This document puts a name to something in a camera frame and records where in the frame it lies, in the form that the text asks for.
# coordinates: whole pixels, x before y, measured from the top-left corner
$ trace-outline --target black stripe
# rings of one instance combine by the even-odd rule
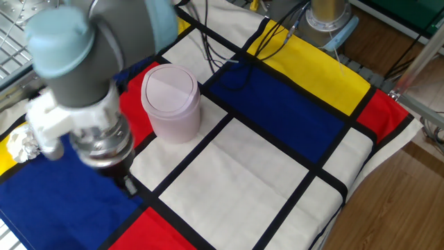
[[[218,43],[222,44],[223,46],[227,47],[229,50],[231,50],[235,53],[241,52],[241,48],[234,45],[232,42],[228,41],[227,39],[225,39],[224,37],[222,37],[218,33],[214,32],[213,30],[206,27],[205,25],[201,24],[196,19],[194,19],[192,16],[188,15],[188,13],[186,13],[182,9],[175,8],[175,10],[180,18],[182,18],[184,21],[191,24],[192,26],[194,26],[198,30],[204,32],[206,35],[210,36],[211,38],[216,40]]]
[[[349,123],[345,123],[342,127],[342,129],[339,131],[339,133],[334,137],[332,143],[328,146],[328,148],[325,150],[323,155],[319,158],[316,165],[319,168],[323,168],[325,163],[330,159],[330,156],[336,151],[336,148],[340,145],[342,140],[344,139],[345,135],[347,135],[348,131],[350,130]]]
[[[268,24],[269,21],[270,21],[270,19],[268,19],[268,18],[264,18],[262,20],[261,24],[259,25],[259,28],[257,28],[257,31],[250,38],[248,38],[247,42],[242,47],[242,51],[246,52],[251,47],[251,45],[255,42],[255,40],[257,38],[259,38],[262,35],[262,33],[264,33],[266,25]]]
[[[372,131],[371,129],[367,128],[366,126],[360,124],[359,122],[355,122],[352,125],[352,128],[356,129],[357,131],[359,131],[361,134],[365,135],[366,137],[368,137],[372,142],[373,142],[373,148],[376,148],[376,144],[377,144],[377,135],[374,131]]]
[[[185,157],[174,170],[154,189],[153,194],[159,197],[181,173],[193,162],[194,159],[208,146],[208,144],[225,128],[233,119],[233,116],[226,115]]]
[[[403,132],[404,129],[406,129],[414,119],[415,117],[413,117],[413,115],[409,113],[393,131],[391,131],[384,139],[379,142],[379,144],[376,146],[376,152],[385,147],[389,142],[391,142],[399,134],[401,134],[401,132]]]
[[[165,221],[174,227],[181,236],[197,249],[215,249],[208,241],[197,233],[187,222],[177,215],[170,207],[155,196],[146,186],[134,176],[132,177],[136,188],[139,190],[138,195],[149,204]]]
[[[373,98],[377,91],[377,88],[374,86],[370,86],[370,89],[368,89],[367,93],[364,95],[362,100],[359,102],[359,104],[356,106],[355,110],[353,110],[350,121],[355,122],[358,117],[361,115],[362,111],[364,111],[364,108],[368,105],[370,100]]]
[[[327,230],[328,225],[330,225],[330,223],[332,223],[332,220],[338,215],[339,211],[341,211],[341,209],[343,208],[343,205],[340,206],[338,208],[338,210],[333,214],[332,218],[328,221],[327,225],[325,225],[324,229],[314,238],[314,241],[311,243],[310,248],[308,248],[308,250],[313,249],[314,245],[316,244],[316,242],[318,241],[318,239],[324,235],[325,230]]]
[[[154,134],[154,132],[146,136],[145,139],[134,149],[136,156],[138,156],[156,137],[157,136]]]
[[[284,206],[280,209],[279,213],[265,230],[264,234],[262,234],[261,238],[257,241],[256,245],[253,247],[253,250],[265,249],[266,245],[269,244],[279,227],[282,225],[282,223],[284,223],[287,216],[293,210],[294,206],[296,206],[297,202],[304,194],[305,190],[307,190],[307,188],[310,186],[315,177],[316,175],[313,174],[313,172],[309,172],[303,178],[299,186],[294,190],[293,194],[291,194],[287,202],[285,202]]]
[[[125,221],[102,243],[99,250],[109,249],[148,209],[147,203],[142,203]]]
[[[342,204],[345,204],[347,200],[348,188],[347,186],[338,178],[334,177],[331,173],[325,171],[324,169],[320,169],[316,172],[317,177],[321,180],[325,181],[332,188],[337,190],[339,194],[342,196]]]
[[[26,114],[19,117],[19,119],[17,119],[11,126],[9,126],[5,133],[2,133],[0,135],[0,142],[3,141],[14,129],[26,122],[25,116]]]
[[[5,181],[14,176],[16,173],[18,173],[18,171],[22,170],[27,164],[27,162],[17,163],[14,167],[6,170],[6,172],[0,175],[0,185],[5,183]]]
[[[167,59],[165,59],[165,57],[163,57],[163,56],[157,56],[157,57],[155,58],[155,61],[156,61],[157,63],[161,64],[161,65],[163,65],[163,64],[170,64],[170,63],[171,63],[171,62],[169,62]]]

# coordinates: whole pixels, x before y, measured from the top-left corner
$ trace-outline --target white fabric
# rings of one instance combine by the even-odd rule
[[[205,1],[192,0],[202,23],[205,19]],[[238,47],[242,47],[245,44],[245,38],[250,38],[257,31],[264,18],[226,0],[208,0],[208,6],[207,27]]]
[[[364,161],[372,150],[373,142],[367,136],[351,128],[324,165],[324,170],[344,183],[353,185]]]
[[[251,249],[306,174],[234,119],[160,198],[216,249]]]
[[[332,219],[330,224],[328,224],[324,234],[322,234],[322,236],[319,237],[319,239],[316,241],[315,245],[313,246],[312,248],[313,250],[321,250],[324,247],[325,243],[327,242],[328,236],[332,232],[333,225],[338,219],[339,214],[340,212],[338,212],[338,214]]]

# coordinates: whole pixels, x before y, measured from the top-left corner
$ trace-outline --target white square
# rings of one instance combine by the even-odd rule
[[[350,189],[364,161],[370,155],[372,146],[373,142],[370,138],[351,128],[323,169]]]
[[[233,120],[160,199],[216,249],[252,249],[306,173]]]
[[[131,173],[148,189],[154,190],[168,174],[226,116],[227,112],[208,98],[200,97],[201,123],[198,135],[183,144],[169,144],[155,138],[135,159]]]

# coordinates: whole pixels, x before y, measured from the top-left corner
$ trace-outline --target mondrian pattern cloth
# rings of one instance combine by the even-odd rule
[[[321,249],[360,182],[421,127],[297,37],[258,60],[287,32],[254,58],[271,20],[224,0],[210,1],[207,27],[178,14],[191,26],[120,97],[135,137],[135,198],[83,165],[65,137],[61,160],[15,163],[6,141],[24,104],[0,114],[0,218],[27,249]],[[239,63],[213,74],[200,31]],[[145,73],[164,63],[200,82],[201,127],[184,144],[156,138],[140,101]]]

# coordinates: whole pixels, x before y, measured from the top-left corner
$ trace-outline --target metal pole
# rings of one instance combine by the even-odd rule
[[[442,25],[430,41],[425,45],[419,56],[412,62],[407,71],[401,76],[396,86],[390,92],[390,97],[398,100],[401,94],[409,88],[415,78],[424,69],[425,65],[436,55],[438,50],[444,45],[444,25]]]
[[[337,20],[345,11],[345,0],[311,0],[313,16],[321,22]]]

